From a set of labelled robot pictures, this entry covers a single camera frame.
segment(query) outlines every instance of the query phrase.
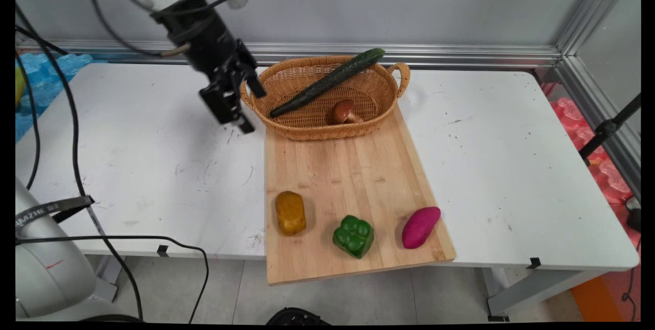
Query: robotic arm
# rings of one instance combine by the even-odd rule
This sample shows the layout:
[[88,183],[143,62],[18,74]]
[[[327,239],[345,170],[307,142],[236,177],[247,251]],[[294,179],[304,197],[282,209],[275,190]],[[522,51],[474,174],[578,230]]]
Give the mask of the robotic arm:
[[[253,59],[240,39],[234,39],[213,9],[222,2],[232,9],[248,0],[136,0],[150,16],[166,27],[168,38],[183,52],[191,66],[203,72],[209,85],[200,90],[207,107],[220,123],[234,123],[244,133],[254,130],[241,112],[239,86],[245,81],[257,97],[266,95]],[[37,206],[36,199],[16,178],[16,215]],[[64,237],[49,216],[18,226],[23,238]],[[16,319],[80,320],[101,314],[121,313],[103,300],[89,300],[96,278],[84,255],[71,241],[16,246]]]
[[137,0],[150,16],[166,27],[168,38],[184,51],[190,65],[203,72],[210,84],[200,90],[207,107],[220,123],[234,123],[244,133],[254,130],[241,112],[239,86],[245,81],[257,97],[266,95],[255,68],[257,62],[241,39],[234,39],[213,9],[223,1],[239,9],[248,0]]

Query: mushroom cap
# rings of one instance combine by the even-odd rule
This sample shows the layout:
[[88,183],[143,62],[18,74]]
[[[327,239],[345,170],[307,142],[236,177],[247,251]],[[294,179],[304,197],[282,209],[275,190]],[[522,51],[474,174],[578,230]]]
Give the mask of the mushroom cap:
[[334,124],[343,124],[348,115],[353,112],[353,106],[355,102],[353,100],[344,100],[339,101],[332,108],[332,123]]

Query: basket handle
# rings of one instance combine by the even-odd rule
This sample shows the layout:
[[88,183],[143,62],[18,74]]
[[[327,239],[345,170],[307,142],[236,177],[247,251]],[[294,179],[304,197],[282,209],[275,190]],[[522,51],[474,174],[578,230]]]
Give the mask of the basket handle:
[[409,67],[404,62],[398,62],[397,64],[391,65],[387,71],[389,71],[389,73],[393,73],[396,69],[400,71],[400,86],[398,87],[398,92],[396,93],[396,97],[399,99],[405,93],[407,85],[409,84]]
[[241,92],[241,101],[246,104],[250,108],[250,110],[255,110],[253,108],[252,102],[250,101],[250,95],[248,95],[248,91],[246,90],[246,83],[245,81],[241,83],[241,86],[239,87],[239,92]]

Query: mushroom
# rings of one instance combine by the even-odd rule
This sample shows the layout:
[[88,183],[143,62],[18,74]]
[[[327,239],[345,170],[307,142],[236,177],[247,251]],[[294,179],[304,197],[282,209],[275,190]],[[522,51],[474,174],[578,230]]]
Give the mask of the mushroom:
[[332,108],[332,124],[362,123],[363,119],[353,113],[353,100],[339,101]]

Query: tile floor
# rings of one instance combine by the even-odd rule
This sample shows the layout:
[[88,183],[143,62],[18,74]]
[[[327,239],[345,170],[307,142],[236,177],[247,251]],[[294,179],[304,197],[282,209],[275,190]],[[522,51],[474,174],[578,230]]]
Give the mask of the tile floor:
[[[129,257],[148,322],[186,323],[203,284],[196,258]],[[507,270],[510,283],[526,272]],[[136,316],[124,273],[115,303]],[[264,261],[210,260],[210,279],[194,323],[263,325],[283,307],[301,307],[333,325],[487,323],[479,269],[419,267],[270,287]],[[567,291],[510,311],[512,322],[582,321]]]

